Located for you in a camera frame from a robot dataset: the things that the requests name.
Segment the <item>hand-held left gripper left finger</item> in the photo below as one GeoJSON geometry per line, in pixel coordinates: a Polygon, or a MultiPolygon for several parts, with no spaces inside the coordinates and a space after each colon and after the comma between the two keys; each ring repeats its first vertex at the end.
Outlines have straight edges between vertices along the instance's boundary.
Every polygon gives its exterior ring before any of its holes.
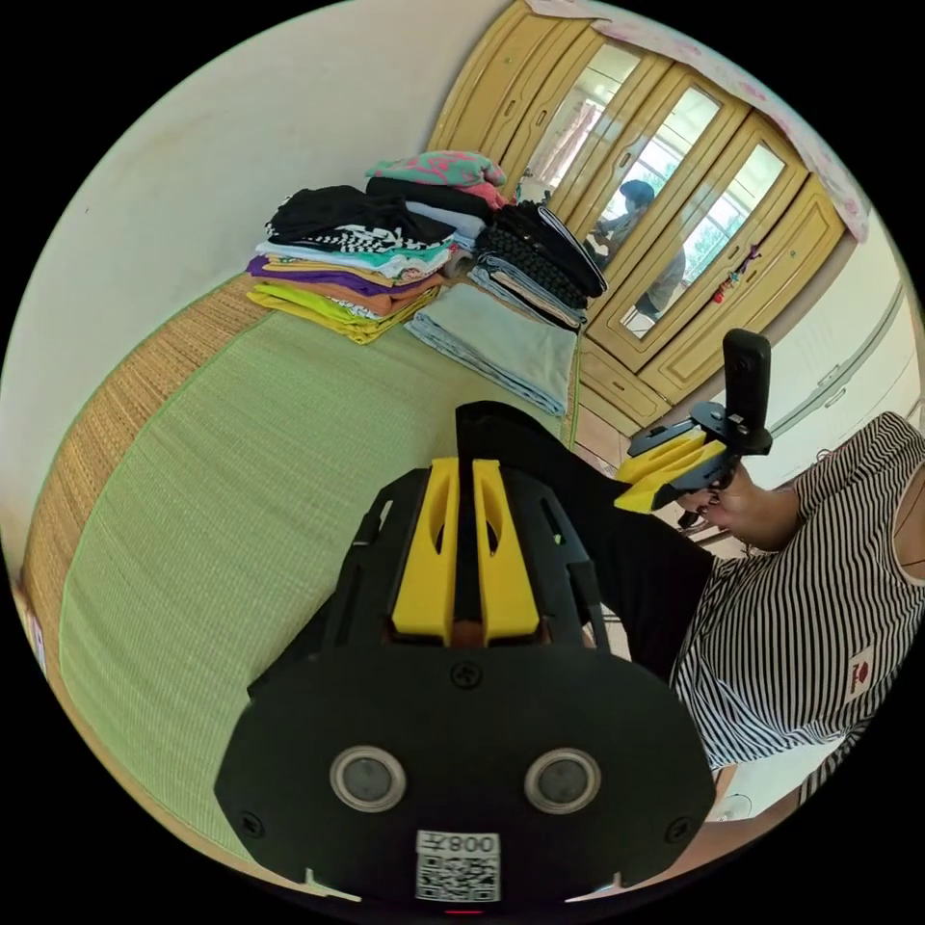
{"type": "Polygon", "coordinates": [[[459,460],[433,461],[392,610],[392,623],[401,635],[451,639],[460,500],[459,460]]]}

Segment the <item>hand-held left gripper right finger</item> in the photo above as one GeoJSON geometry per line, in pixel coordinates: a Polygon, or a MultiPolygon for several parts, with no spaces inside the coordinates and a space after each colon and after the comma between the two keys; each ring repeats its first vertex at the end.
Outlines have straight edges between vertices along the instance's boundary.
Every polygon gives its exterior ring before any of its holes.
{"type": "Polygon", "coordinates": [[[484,643],[535,635],[540,616],[499,462],[472,463],[484,643]]]}

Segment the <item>person's right hand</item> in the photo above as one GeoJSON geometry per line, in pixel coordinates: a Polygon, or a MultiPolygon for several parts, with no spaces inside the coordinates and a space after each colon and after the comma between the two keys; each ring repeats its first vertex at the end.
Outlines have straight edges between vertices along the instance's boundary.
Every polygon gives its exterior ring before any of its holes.
{"type": "Polygon", "coordinates": [[[684,494],[678,503],[685,512],[698,515],[744,545],[757,547],[755,517],[759,495],[760,490],[747,469],[739,464],[723,488],[713,486],[684,494]]]}

